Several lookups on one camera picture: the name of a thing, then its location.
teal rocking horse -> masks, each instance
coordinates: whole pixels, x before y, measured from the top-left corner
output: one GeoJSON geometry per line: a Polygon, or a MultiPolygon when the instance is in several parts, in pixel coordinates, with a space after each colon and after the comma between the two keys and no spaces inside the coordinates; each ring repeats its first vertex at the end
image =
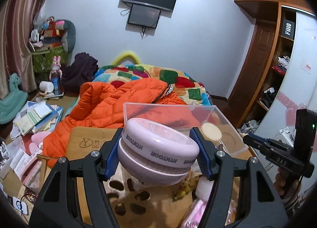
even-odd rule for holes
{"type": "Polygon", "coordinates": [[[12,121],[24,106],[28,93],[19,90],[20,84],[20,78],[16,73],[13,73],[9,79],[10,93],[5,99],[0,100],[0,124],[12,121]]]}

pink compact case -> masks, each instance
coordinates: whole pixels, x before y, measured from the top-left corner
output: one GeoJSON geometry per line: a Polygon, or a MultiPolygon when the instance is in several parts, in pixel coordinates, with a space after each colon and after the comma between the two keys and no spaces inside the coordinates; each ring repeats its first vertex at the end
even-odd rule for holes
{"type": "Polygon", "coordinates": [[[199,154],[188,136],[143,118],[129,119],[118,145],[122,166],[135,178],[159,186],[180,182],[199,154]]]}

bunny figurine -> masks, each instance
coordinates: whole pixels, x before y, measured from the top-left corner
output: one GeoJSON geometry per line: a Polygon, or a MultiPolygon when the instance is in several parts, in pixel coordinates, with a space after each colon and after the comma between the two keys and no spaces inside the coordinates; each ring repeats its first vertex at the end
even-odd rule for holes
{"type": "Polygon", "coordinates": [[[56,59],[56,56],[53,57],[53,62],[52,62],[52,66],[51,66],[51,72],[50,72],[50,80],[52,78],[52,74],[57,74],[59,73],[60,75],[60,79],[61,79],[61,76],[62,76],[62,71],[61,71],[61,57],[58,56],[57,59],[56,59]]]}

curtain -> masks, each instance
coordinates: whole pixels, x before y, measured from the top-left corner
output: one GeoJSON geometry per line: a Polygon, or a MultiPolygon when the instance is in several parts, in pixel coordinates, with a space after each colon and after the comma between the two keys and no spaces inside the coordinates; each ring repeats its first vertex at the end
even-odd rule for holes
{"type": "Polygon", "coordinates": [[[9,91],[9,76],[17,73],[21,88],[31,92],[37,88],[32,54],[28,49],[33,20],[45,0],[8,0],[0,11],[0,99],[9,91]]]}

colorful quilt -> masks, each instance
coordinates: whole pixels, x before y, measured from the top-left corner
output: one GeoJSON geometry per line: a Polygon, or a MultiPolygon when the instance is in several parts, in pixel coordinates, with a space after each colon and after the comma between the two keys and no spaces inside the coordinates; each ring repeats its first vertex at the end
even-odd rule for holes
{"type": "Polygon", "coordinates": [[[186,102],[194,105],[210,105],[205,87],[193,80],[187,73],[147,64],[106,65],[95,74],[94,81],[107,82],[115,88],[131,80],[156,78],[174,86],[174,92],[186,102]]]}

